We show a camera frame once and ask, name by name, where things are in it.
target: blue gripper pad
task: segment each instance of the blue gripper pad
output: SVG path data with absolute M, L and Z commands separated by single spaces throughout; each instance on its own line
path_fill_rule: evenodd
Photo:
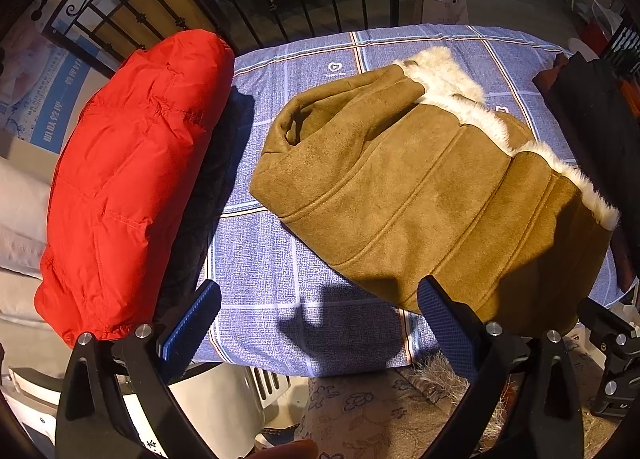
M 166 329 L 158 338 L 160 375 L 165 383 L 180 378 L 220 312 L 222 293 L 213 280 L 202 285 L 159 324 Z
M 482 322 L 468 305 L 452 301 L 431 275 L 418 283 L 417 300 L 454 372 L 474 381 L 479 371 Z

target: blue plaid bedsheet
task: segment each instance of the blue plaid bedsheet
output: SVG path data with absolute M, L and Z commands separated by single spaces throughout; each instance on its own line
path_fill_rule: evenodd
M 531 81 L 563 50 L 526 33 L 422 24 L 302 40 L 238 57 L 228 103 L 243 125 L 229 171 L 235 184 L 200 276 L 220 284 L 223 303 L 195 360 L 326 376 L 407 365 L 436 349 L 424 318 L 334 273 L 248 191 L 271 122 L 291 97 L 431 46 L 448 46 L 484 87 L 489 107 L 524 121 L 575 165 Z M 621 295 L 609 250 L 591 296 L 607 305 Z

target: folded red jacket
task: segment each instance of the folded red jacket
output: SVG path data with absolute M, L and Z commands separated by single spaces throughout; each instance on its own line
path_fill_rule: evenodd
M 68 346 L 151 320 L 233 66 L 213 33 L 177 33 L 133 53 L 82 110 L 54 174 L 34 299 Z

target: folded brown coat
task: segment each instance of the folded brown coat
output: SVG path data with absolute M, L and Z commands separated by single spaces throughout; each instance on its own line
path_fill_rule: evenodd
M 431 48 L 309 89 L 275 118 L 250 192 L 347 279 L 418 311 L 432 274 L 522 335 L 569 331 L 618 212 Z

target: silver screw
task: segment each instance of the silver screw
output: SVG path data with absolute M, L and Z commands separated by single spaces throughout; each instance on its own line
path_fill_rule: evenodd
M 82 333 L 78 337 L 78 343 L 80 345 L 87 345 L 91 341 L 91 333 Z
M 136 336 L 138 338 L 146 338 L 151 334 L 151 326 L 149 324 L 139 325 L 136 328 Z
M 604 386 L 604 393 L 607 395 L 614 395 L 617 388 L 618 384 L 615 381 L 610 381 Z
M 491 336 L 500 336 L 502 334 L 502 326 L 497 322 L 489 322 L 484 328 Z
M 551 331 L 548 331 L 546 333 L 546 337 L 549 338 L 549 340 L 551 340 L 554 344 L 557 344 L 559 341 L 562 340 L 560 333 L 554 329 L 552 329 Z

